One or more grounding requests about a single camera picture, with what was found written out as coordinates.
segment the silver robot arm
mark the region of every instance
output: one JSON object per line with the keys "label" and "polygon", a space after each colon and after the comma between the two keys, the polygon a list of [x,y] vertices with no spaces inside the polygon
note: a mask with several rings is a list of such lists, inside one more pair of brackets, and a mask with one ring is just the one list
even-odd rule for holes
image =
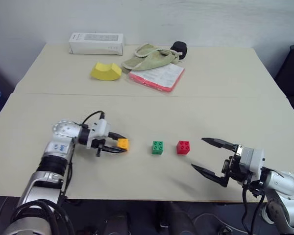
{"label": "silver robot arm", "polygon": [[100,120],[91,126],[67,120],[59,121],[53,126],[52,139],[46,146],[36,172],[30,177],[18,207],[12,215],[11,224],[3,235],[59,234],[59,231],[54,229],[54,219],[52,219],[54,212],[59,216],[62,215],[68,228],[71,227],[71,232],[68,230],[68,234],[74,234],[70,220],[59,207],[65,199],[71,179],[68,177],[65,180],[64,176],[65,173],[72,173],[71,159],[74,146],[79,143],[86,145],[87,148],[96,148],[97,156],[101,151],[110,153],[126,151],[116,146],[105,146],[107,137],[114,140],[125,137],[110,132],[110,125],[104,120],[104,113],[100,112]]}
{"label": "silver robot arm", "polygon": [[229,179],[232,178],[255,197],[265,195],[268,203],[262,211],[263,218],[268,223],[274,223],[281,234],[294,234],[294,175],[263,167],[263,150],[220,139],[203,140],[215,147],[231,150],[235,154],[224,161],[222,177],[200,166],[192,166],[204,177],[223,187],[227,187]]}

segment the white box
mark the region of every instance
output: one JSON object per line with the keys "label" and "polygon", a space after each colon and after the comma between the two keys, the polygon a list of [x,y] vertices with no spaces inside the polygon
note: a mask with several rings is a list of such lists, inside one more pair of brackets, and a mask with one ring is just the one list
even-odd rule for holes
{"label": "white box", "polygon": [[73,33],[69,53],[123,55],[122,33]]}

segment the white table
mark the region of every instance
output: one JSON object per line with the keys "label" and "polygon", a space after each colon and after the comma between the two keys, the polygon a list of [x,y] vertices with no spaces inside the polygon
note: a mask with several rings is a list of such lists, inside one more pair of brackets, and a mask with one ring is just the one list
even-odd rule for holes
{"label": "white table", "polygon": [[69,54],[67,44],[46,45],[16,93],[87,94],[122,96],[276,97],[283,95],[254,49],[189,47],[178,64],[183,77],[171,93],[161,93],[131,81],[126,74],[113,82],[90,77],[96,62],[116,63],[133,56],[137,46],[126,46],[124,55]]}
{"label": "white table", "polygon": [[[240,202],[242,188],[234,180],[223,188],[191,167],[194,163],[222,175],[223,161],[232,155],[202,137],[263,148],[267,167],[294,173],[294,111],[283,97],[17,92],[0,113],[0,195],[21,195],[51,138],[52,124],[81,122],[95,110],[104,110],[112,130],[130,139],[130,150],[98,158],[95,150],[77,147],[69,198]],[[187,156],[176,155],[179,140],[191,142]],[[151,155],[152,141],[164,142],[161,156]],[[248,200],[257,199],[248,194]]]}

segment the white wall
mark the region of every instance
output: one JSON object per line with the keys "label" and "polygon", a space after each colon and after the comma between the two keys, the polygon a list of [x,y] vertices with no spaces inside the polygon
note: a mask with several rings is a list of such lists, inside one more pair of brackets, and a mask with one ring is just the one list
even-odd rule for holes
{"label": "white wall", "polygon": [[127,44],[254,47],[275,76],[294,44],[294,0],[0,0],[0,71],[16,85],[45,42],[122,32]]}

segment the black cable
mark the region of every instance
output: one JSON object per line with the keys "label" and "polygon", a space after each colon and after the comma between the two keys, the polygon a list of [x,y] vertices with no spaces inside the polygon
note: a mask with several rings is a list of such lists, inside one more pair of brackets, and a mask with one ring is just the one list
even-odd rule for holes
{"label": "black cable", "polygon": [[11,223],[13,223],[16,220],[18,220],[22,216],[22,213],[26,209],[30,208],[31,206],[38,206],[38,207],[40,207],[43,210],[43,212],[45,213],[45,216],[47,218],[47,221],[50,224],[51,234],[52,235],[60,235],[59,228],[58,228],[58,225],[57,225],[55,216],[52,213],[52,210],[50,209],[50,207],[48,206],[47,203],[45,203],[43,201],[40,201],[40,200],[27,202],[27,203],[25,203],[25,204],[20,205],[19,207],[17,207],[16,210],[13,212],[13,214],[11,216]]}
{"label": "black cable", "polygon": [[262,205],[262,203],[264,202],[264,199],[265,199],[265,196],[262,195],[261,196],[261,199],[255,209],[255,212],[254,212],[254,215],[253,215],[253,219],[251,221],[251,227],[250,227],[250,234],[253,235],[253,232],[254,232],[254,224],[255,224],[255,220],[256,220],[256,216],[257,216],[257,213],[258,213],[258,210],[260,208],[260,206]]}
{"label": "black cable", "polygon": [[73,166],[72,166],[72,158],[73,158],[73,155],[74,155],[74,151],[75,151],[75,144],[73,146],[73,150],[72,150],[72,154],[71,154],[71,159],[70,159],[70,162],[69,162],[69,168],[68,168],[68,174],[67,174],[67,179],[65,181],[65,187],[64,187],[64,195],[66,194],[67,192],[67,189],[70,185],[70,182],[71,182],[71,179],[72,179],[72,176],[73,176]]}
{"label": "black cable", "polygon": [[71,220],[69,219],[68,214],[65,212],[65,210],[63,208],[61,208],[60,206],[58,206],[54,202],[46,200],[46,199],[40,199],[39,201],[45,202],[46,204],[48,204],[48,206],[52,207],[56,213],[59,214],[59,216],[65,222],[65,226],[67,228],[69,235],[75,234],[73,224],[72,224]]}
{"label": "black cable", "polygon": [[247,187],[244,186],[244,187],[243,187],[243,192],[242,192],[242,198],[243,198],[243,204],[244,204],[245,212],[244,212],[244,214],[243,214],[243,216],[242,216],[242,220],[241,220],[241,222],[242,222],[242,225],[243,225],[244,229],[245,229],[246,232],[249,234],[250,231],[249,231],[247,225],[245,224],[245,218],[246,218],[247,213],[248,213],[247,199],[246,199],[246,192],[247,192]]}
{"label": "black cable", "polygon": [[86,122],[89,118],[91,118],[93,115],[95,115],[95,114],[99,114],[99,113],[101,113],[101,115],[100,115],[100,119],[101,119],[101,118],[104,118],[104,112],[101,111],[101,110],[99,110],[99,111],[96,111],[96,112],[90,114],[87,118],[85,118],[85,120],[82,122],[82,124],[85,124],[85,122]]}

